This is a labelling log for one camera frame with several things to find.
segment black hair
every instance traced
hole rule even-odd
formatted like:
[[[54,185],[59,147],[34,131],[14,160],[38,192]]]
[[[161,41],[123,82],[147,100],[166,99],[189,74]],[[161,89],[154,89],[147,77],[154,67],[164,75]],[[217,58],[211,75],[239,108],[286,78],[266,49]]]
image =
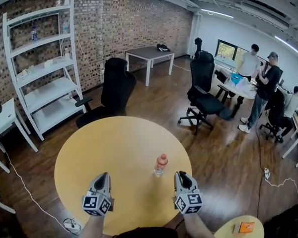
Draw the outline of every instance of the black hair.
[[[252,45],[252,49],[255,50],[256,52],[259,51],[259,47],[256,44]]]
[[[297,93],[298,92],[298,86],[295,86],[294,87],[294,93]]]

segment wooden floor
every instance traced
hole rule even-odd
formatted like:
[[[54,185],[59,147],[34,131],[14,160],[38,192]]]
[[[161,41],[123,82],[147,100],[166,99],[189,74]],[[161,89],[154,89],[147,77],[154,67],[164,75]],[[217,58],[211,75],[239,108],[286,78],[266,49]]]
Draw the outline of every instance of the wooden floor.
[[[174,63],[190,68],[188,58],[176,59]],[[128,115],[162,125],[183,144],[191,160],[193,176],[203,194],[204,206],[200,214],[211,231],[215,232],[236,216],[257,216],[259,187],[263,176],[259,142],[255,128],[250,134],[237,129],[240,117],[249,115],[252,102],[244,101],[233,121],[224,121],[217,116],[207,117],[214,124],[214,130],[209,131],[202,125],[199,134],[195,136],[188,121],[177,124],[179,117],[185,116],[190,104],[186,93],[191,87],[191,73],[174,66],[172,75],[169,76],[168,68],[168,62],[154,66],[149,87],[145,87],[146,71],[139,70],[135,73],[138,82],[128,102]],[[100,88],[87,94],[94,98],[92,108],[100,104],[101,90]],[[216,92],[217,87],[211,90],[214,95]],[[236,97],[228,100],[226,105],[232,107],[235,102]],[[12,163],[23,177],[33,198],[60,222],[72,216],[58,198],[54,184],[54,165],[62,145],[77,130],[76,118],[73,117],[46,133],[43,142],[33,133],[31,137],[39,148],[37,154],[18,133],[2,139]],[[265,118],[261,118],[258,126],[264,121]],[[282,153],[291,144],[288,140],[276,145],[273,140],[265,139],[263,131],[259,131],[259,138],[261,166],[270,170],[271,182],[276,184],[286,178],[293,178],[298,185],[298,168],[295,168],[298,147],[283,160]],[[10,174],[0,169],[0,195],[1,202],[16,210],[17,219],[27,237],[72,237],[31,201],[12,168]],[[292,182],[288,181],[285,186],[275,188],[263,181],[259,219],[265,222],[297,203],[298,195]],[[180,220],[180,216],[176,217],[170,226],[174,227]]]

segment white sneaker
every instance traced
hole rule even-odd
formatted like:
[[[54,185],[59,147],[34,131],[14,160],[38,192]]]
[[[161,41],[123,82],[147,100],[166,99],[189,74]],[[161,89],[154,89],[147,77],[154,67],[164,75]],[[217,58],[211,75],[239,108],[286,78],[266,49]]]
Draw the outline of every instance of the white sneaker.
[[[238,128],[241,130],[241,131],[244,131],[246,133],[250,133],[250,129],[248,128],[248,126],[246,124],[241,124],[238,126]]]
[[[240,120],[244,124],[247,124],[248,123],[248,118],[242,117]]]

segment fluorescent light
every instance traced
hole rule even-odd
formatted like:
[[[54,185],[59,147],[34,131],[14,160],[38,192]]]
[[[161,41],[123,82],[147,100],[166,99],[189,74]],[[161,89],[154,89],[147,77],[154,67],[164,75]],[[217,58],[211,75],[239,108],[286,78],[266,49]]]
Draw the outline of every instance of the fluorescent light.
[[[284,40],[282,40],[281,38],[279,38],[278,36],[275,35],[275,38],[279,41],[281,41],[282,43],[285,43],[288,47],[292,48],[294,51],[296,51],[298,53],[298,50],[295,49],[293,46],[289,45],[287,42],[285,42]]]
[[[210,12],[210,13],[215,13],[215,14],[222,15],[222,16],[229,17],[229,18],[234,18],[233,16],[226,15],[226,14],[219,13],[219,12],[212,11],[212,10],[204,10],[204,9],[201,9],[201,10],[202,10],[202,11],[206,11],[206,12]]]

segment black office chair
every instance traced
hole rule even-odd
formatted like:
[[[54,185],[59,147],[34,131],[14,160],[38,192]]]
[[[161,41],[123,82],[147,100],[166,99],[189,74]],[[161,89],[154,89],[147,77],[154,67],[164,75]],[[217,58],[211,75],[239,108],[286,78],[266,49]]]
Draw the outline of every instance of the black office chair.
[[[126,104],[136,85],[135,76],[126,69],[127,61],[121,58],[110,58],[105,63],[102,106],[92,110],[88,104],[91,97],[78,101],[76,107],[85,105],[87,110],[76,120],[79,128],[102,118],[126,115]]]
[[[284,117],[285,112],[285,97],[283,93],[277,89],[276,92],[272,94],[269,101],[266,104],[265,111],[269,110],[268,113],[268,123],[262,124],[259,126],[259,129],[267,128],[269,133],[266,135],[268,140],[270,134],[275,137],[275,142],[280,141],[280,138],[277,136],[278,131],[281,127],[281,121]]]
[[[196,119],[195,135],[198,133],[199,122],[202,121],[210,126],[210,130],[213,130],[213,126],[206,121],[207,115],[217,114],[220,116],[221,112],[225,110],[225,107],[221,101],[219,101],[212,94],[208,93],[211,89],[212,76],[214,71],[214,58],[213,55],[200,51],[198,59],[194,59],[191,64],[192,74],[192,87],[188,92],[188,99],[191,101],[191,106],[198,108],[199,113],[195,112],[193,108],[188,108],[187,115],[190,113],[193,116],[180,117],[178,123],[181,123],[182,119]],[[221,114],[221,118],[225,119],[230,116],[230,111],[225,110],[225,114]]]

